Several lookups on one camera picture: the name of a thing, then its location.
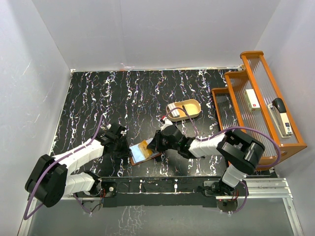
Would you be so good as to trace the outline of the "brown leather card holder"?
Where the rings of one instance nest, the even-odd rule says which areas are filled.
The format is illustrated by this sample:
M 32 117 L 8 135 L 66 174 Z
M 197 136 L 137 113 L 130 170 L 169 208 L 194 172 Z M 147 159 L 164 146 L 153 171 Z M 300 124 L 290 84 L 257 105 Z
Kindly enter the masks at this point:
M 131 151 L 130 161 L 133 166 L 161 156 L 161 152 L 156 152 L 156 151 L 147 149 L 147 145 L 152 140 L 153 138 L 149 138 L 147 140 L 143 140 L 142 142 L 136 145 L 129 147 Z

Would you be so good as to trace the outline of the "stack of credit cards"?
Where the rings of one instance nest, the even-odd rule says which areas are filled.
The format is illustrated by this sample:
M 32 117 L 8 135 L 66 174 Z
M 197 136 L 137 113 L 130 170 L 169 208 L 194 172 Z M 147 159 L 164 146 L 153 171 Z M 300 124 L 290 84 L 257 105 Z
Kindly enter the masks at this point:
M 169 112 L 168 116 L 171 118 L 185 117 L 184 109 L 183 102 L 170 103 L 166 107 L 167 112 Z

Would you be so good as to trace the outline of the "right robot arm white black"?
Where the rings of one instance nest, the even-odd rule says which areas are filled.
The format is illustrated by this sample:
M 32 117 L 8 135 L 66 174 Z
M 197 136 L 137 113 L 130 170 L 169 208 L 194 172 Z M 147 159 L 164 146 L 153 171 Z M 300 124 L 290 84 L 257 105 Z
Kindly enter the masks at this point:
M 237 185 L 255 172 L 265 151 L 263 143 L 240 129 L 223 131 L 213 138 L 186 137 L 174 125 L 157 130 L 147 149 L 176 150 L 186 159 L 221 155 L 230 163 L 218 182 L 204 189 L 214 194 L 231 195 Z

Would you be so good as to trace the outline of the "gold credit card black stripe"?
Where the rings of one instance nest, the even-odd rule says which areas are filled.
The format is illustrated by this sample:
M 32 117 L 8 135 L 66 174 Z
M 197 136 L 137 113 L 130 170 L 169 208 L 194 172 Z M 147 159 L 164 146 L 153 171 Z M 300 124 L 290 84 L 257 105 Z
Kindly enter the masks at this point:
M 145 159 L 148 159 L 149 157 L 151 157 L 151 155 L 153 154 L 153 152 L 150 149 L 147 149 L 147 141 L 143 140 L 139 145 L 139 149 L 141 151 L 141 153 L 143 154 Z

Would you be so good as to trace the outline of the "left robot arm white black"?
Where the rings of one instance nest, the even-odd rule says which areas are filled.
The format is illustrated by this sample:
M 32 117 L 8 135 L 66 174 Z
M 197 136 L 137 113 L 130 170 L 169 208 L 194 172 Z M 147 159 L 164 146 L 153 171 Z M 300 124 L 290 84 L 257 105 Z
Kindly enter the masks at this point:
M 99 195 L 101 178 L 90 171 L 79 174 L 75 174 L 75 171 L 107 154 L 119 158 L 128 155 L 130 149 L 126 132 L 125 127 L 113 123 L 64 154 L 41 156 L 25 184 L 25 190 L 34 194 L 46 207 L 54 206 L 64 196 L 79 192 L 90 196 Z

